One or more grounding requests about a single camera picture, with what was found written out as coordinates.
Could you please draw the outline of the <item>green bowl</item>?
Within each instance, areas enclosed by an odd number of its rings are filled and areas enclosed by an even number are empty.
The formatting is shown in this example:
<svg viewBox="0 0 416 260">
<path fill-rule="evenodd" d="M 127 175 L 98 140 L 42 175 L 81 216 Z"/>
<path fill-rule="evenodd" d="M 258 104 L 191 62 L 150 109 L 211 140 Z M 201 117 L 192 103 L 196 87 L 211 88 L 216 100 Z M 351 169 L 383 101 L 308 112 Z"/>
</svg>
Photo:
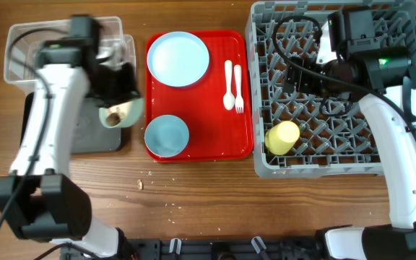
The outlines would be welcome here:
<svg viewBox="0 0 416 260">
<path fill-rule="evenodd" d="M 105 119 L 107 117 L 107 109 L 108 108 L 100 108 L 99 109 L 99 119 L 100 119 L 101 124 L 104 127 L 109 128 L 109 129 L 111 129 L 111 128 L 126 128 L 126 127 L 130 127 L 133 124 L 135 124 L 139 120 L 141 115 L 143 114 L 144 99 L 141 97 L 141 98 L 137 98 L 137 99 L 131 100 L 129 102 L 121 103 L 121 104 L 114 105 L 114 106 L 121 106 L 121 107 L 126 109 L 127 115 L 126 115 L 125 119 L 119 125 L 114 126 L 114 127 L 110 127 L 105 122 Z"/>
</svg>

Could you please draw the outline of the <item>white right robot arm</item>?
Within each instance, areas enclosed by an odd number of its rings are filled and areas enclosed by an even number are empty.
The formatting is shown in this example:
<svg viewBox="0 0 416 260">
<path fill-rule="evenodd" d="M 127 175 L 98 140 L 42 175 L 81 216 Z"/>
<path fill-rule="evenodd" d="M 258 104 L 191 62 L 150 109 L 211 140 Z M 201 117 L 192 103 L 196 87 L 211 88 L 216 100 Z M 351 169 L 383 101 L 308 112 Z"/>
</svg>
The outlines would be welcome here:
<svg viewBox="0 0 416 260">
<path fill-rule="evenodd" d="M 327 259 L 416 259 L 416 85 L 405 47 L 351 51 L 324 72 L 287 63 L 317 82 L 312 94 L 348 92 L 374 135 L 389 192 L 390 224 L 331 227 L 321 236 Z"/>
</svg>

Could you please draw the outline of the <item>yellow plastic cup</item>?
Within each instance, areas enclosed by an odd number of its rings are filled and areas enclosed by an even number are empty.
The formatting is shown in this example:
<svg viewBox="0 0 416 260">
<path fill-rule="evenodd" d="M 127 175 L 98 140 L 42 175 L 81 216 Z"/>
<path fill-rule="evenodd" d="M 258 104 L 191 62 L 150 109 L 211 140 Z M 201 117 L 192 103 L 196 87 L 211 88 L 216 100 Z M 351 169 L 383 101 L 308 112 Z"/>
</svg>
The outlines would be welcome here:
<svg viewBox="0 0 416 260">
<path fill-rule="evenodd" d="M 288 153 L 300 137 L 300 129 L 292 121 L 283 121 L 265 134 L 266 148 L 274 155 Z"/>
</svg>

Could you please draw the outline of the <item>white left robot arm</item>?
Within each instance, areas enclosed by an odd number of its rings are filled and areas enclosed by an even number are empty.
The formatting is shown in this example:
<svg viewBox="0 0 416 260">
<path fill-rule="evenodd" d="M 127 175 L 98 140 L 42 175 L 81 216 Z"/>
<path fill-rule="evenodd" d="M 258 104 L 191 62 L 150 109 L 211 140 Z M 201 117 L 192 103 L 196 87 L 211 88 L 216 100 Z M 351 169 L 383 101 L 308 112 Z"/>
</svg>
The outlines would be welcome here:
<svg viewBox="0 0 416 260">
<path fill-rule="evenodd" d="M 20 240 L 57 243 L 94 259 L 135 259 L 124 232 L 92 214 L 89 195 L 70 178 L 72 142 L 84 99 L 102 106 L 139 99 L 134 68 L 117 48 L 47 43 L 37 53 L 25 135 L 0 177 L 0 223 Z"/>
</svg>

